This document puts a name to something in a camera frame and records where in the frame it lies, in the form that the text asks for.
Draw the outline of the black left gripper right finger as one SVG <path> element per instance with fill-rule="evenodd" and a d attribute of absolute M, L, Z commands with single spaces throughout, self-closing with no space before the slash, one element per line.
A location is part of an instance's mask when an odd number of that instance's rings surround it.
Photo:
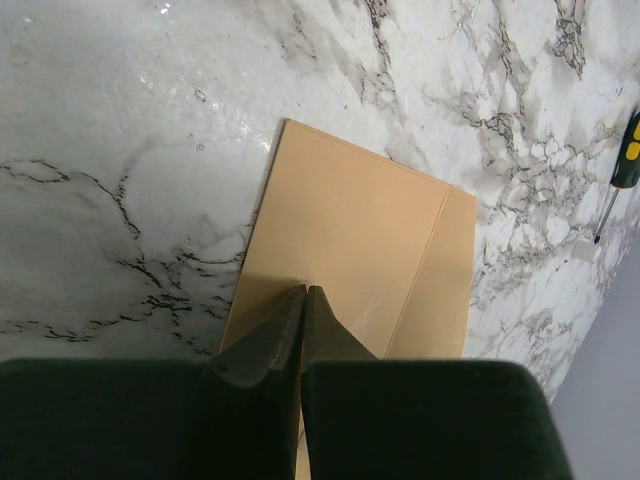
<path fill-rule="evenodd" d="M 315 479 L 566 479 L 546 398 L 521 365 L 380 360 L 318 286 L 304 306 L 301 399 Z"/>

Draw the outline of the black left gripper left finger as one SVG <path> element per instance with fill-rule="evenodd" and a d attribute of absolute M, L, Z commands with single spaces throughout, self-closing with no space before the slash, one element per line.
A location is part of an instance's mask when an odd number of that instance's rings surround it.
<path fill-rule="evenodd" d="M 306 289 L 212 359 L 1 366 L 5 479 L 290 479 Z"/>

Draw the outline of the brown paper envelope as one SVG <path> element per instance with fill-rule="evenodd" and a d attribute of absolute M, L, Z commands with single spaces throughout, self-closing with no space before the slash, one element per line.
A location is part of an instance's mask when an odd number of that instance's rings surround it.
<path fill-rule="evenodd" d="M 454 186 L 286 120 L 222 346 L 304 284 L 378 358 L 460 358 L 475 214 Z"/>

